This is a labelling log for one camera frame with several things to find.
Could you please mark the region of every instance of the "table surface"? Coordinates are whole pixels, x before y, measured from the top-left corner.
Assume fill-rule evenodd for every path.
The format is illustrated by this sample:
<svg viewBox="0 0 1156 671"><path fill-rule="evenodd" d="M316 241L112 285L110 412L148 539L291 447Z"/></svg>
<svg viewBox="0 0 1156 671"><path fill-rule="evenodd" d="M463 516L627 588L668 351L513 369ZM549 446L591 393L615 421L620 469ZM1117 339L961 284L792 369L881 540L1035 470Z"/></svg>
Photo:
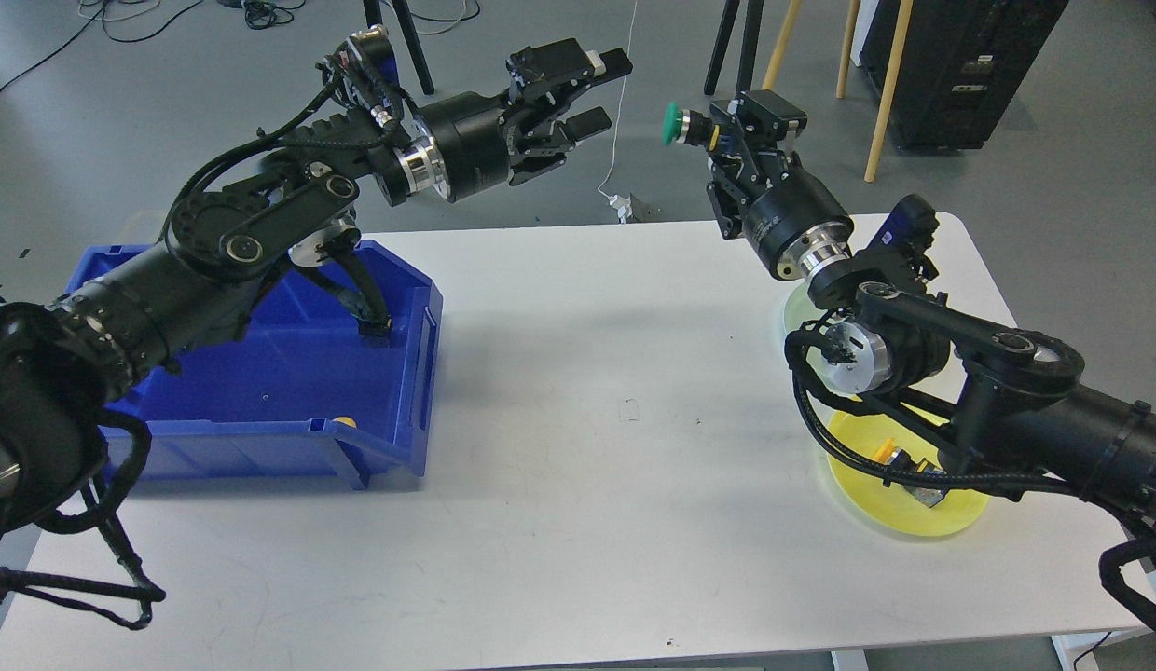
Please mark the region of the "table surface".
<svg viewBox="0 0 1156 671"><path fill-rule="evenodd" d="M880 216L860 216L867 241ZM1011 322L941 215L938 289ZM713 222L381 234L445 295L428 477L142 484L151 627L16 597L0 669L473 669L1135 626L1092 506L911 539L835 488L778 351L794 283ZM957 391L956 362L931 381ZM96 538L32 570L119 581ZM1140 573L1132 574L1140 581Z"/></svg>

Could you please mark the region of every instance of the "yellow disc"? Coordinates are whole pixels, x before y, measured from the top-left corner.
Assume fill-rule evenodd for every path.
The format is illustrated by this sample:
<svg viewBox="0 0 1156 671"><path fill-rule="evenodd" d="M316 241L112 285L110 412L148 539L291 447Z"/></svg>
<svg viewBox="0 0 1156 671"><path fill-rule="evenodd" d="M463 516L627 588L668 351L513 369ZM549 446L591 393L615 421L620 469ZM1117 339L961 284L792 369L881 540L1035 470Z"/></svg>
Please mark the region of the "yellow disc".
<svg viewBox="0 0 1156 671"><path fill-rule="evenodd" d="M940 423L939 418L927 416L927 419L933 423ZM888 438L892 438L897 447L913 456L914 462L926 458L928 462L939 463L939 450L935 447L888 416L879 414L852 416L836 412L831 416L830 430L843 444L866 458L875 458L881 445ZM898 484L884 487L879 477L844 466L838 459L828 459L835 481L851 502L876 522L905 534L954 534L976 522L984 513L984 507L988 504L987 494L971 489L953 489L939 506L926 507Z"/></svg>

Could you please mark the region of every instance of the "wooden leg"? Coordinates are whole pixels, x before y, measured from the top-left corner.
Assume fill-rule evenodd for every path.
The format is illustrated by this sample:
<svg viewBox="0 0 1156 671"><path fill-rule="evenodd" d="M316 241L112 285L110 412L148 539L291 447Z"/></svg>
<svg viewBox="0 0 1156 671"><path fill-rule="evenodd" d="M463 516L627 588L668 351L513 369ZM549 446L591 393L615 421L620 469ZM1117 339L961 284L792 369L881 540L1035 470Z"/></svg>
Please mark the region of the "wooden leg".
<svg viewBox="0 0 1156 671"><path fill-rule="evenodd" d="M794 24L798 22L800 10L801 0L790 0L786 17L781 21L781 32L778 34L778 43L773 47L773 54L769 57L769 69L764 71L762 89L773 90L773 84L778 81L778 71L781 68L781 60L786 59L786 47L790 46L790 36L794 34Z"/></svg>
<svg viewBox="0 0 1156 671"><path fill-rule="evenodd" d="M872 150L868 152L865 182L876 180L876 165L880 164L880 153L884 148L884 132L889 130L889 112L894 110L894 90L897 90L897 75L902 71L902 52L905 51L905 36L910 31L912 8L913 0L902 0L902 6L897 10L894 47L889 51L889 67L884 68L884 84L881 86L880 110L876 112L876 128L873 131Z"/></svg>
<svg viewBox="0 0 1156 671"><path fill-rule="evenodd" d="M860 15L860 0L851 0L847 7L847 25L843 27L843 52L839 54L839 81L835 84L835 97L847 95L847 69L851 65L851 42L855 38L855 17Z"/></svg>

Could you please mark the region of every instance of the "robotic arm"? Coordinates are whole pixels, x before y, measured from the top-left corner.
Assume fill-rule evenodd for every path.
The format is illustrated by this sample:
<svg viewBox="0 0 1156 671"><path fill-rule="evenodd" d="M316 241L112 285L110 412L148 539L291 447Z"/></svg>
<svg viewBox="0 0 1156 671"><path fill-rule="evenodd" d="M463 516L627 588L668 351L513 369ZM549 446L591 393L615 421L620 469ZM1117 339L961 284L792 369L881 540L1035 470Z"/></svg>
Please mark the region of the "robotic arm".
<svg viewBox="0 0 1156 671"><path fill-rule="evenodd" d="M357 179L375 175L391 205L430 186L454 202L501 182L521 184L610 127L600 108L561 116L592 86L632 71L622 50L583 51L575 39L526 47L506 66L504 93L418 108L399 88L383 27L354 34L318 65L324 88L301 115L279 131L259 131L187 180L155 246L50 304L0 298L0 539L29 523L59 534L96 528L134 581L123 587L0 568L0 602L17 591L147 627L164 591L142 573L114 511L147 463L151 434L104 405L156 367L178 373L187 349L242 339L254 307L288 271L334 294L357 319L360 337L383 345L387 307L353 252ZM344 113L302 126L328 98ZM402 126L405 109L416 135ZM210 190L266 152L258 175ZM332 261L356 289L318 271ZM129 458L109 480L99 426L133 436ZM76 492L84 513L57 510ZM140 617L124 620L40 588L129 598Z"/></svg>
<svg viewBox="0 0 1156 671"><path fill-rule="evenodd" d="M1156 604L1120 576L1142 558L1156 566L1156 414L1142 400L1127 404L1081 385L1084 361L1061 340L961 314L948 309L946 294L928 293L939 271L925 252L939 222L920 197L902 199L868 246L852 253L850 217L792 149L806 123L803 111L771 90L749 90L713 103L710 117L670 105L665 141L706 149L706 191L724 238L743 235L773 279L807 281L824 310L784 347L814 438L885 486L971 488L1011 501L1051 492L1102 507L1133 536L1101 556L1103 587L1156 631ZM953 347L966 373L957 400L914 390L942 369ZM825 379L809 366L812 348L825 360ZM809 396L851 414L892 418L939 448L941 471L852 451L817 418Z"/></svg>

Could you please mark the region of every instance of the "concrete floor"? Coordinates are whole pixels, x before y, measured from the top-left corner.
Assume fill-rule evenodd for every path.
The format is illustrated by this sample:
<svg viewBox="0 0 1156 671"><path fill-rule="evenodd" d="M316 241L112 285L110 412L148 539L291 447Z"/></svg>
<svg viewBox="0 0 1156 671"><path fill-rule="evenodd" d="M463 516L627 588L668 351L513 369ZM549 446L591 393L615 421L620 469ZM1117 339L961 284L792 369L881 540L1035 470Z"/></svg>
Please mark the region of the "concrete floor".
<svg viewBox="0 0 1156 671"><path fill-rule="evenodd" d="M164 0L160 12L110 30L147 34L186 3ZM451 16L458 7L454 0L412 5L433 16ZM803 6L778 80L778 93L812 119L799 140L808 169L854 213L888 212L909 192L956 213L1023 327L1080 349L1088 385L1149 400L1156 410L1156 0L1073 2L985 148L902 156L889 145L875 184L861 179L873 94L854 69L850 97L833 97L845 6ZM702 78L719 7L638 3L635 73L605 190L632 192L660 219L711 216L702 189L705 161L689 148L662 147L659 137L668 101L705 109ZM784 8L766 8L757 80ZM432 98L416 89L399 38L398 57L417 98L467 89L494 94L507 84L503 60L510 51L562 37L577 37L586 50L622 46L632 12L631 2L614 0L489 1L474 21L423 38L438 86ZM310 2L291 25L253 32L234 12L207 2L142 44L114 44L92 27L12 86L0 98L2 293L49 300L84 246L155 237L187 175L251 139L254 127L290 118L318 89L312 65L362 22L356 2ZM82 24L67 2L0 0L0 82ZM739 43L736 34L720 95L731 93ZM605 86L575 110L603 105L614 117L618 97L618 86ZM586 141L562 170L454 205L421 194L387 208L370 190L357 202L358 221L366 230L614 221L595 192L610 149L608 132ZM0 552L12 565L25 561L34 536L13 536ZM1102 669L1156 669L1156 647L1140 639L1097 658ZM874 670L1058 669L1043 639L869 650L868 662ZM796 655L761 665L829 669L830 658Z"/></svg>

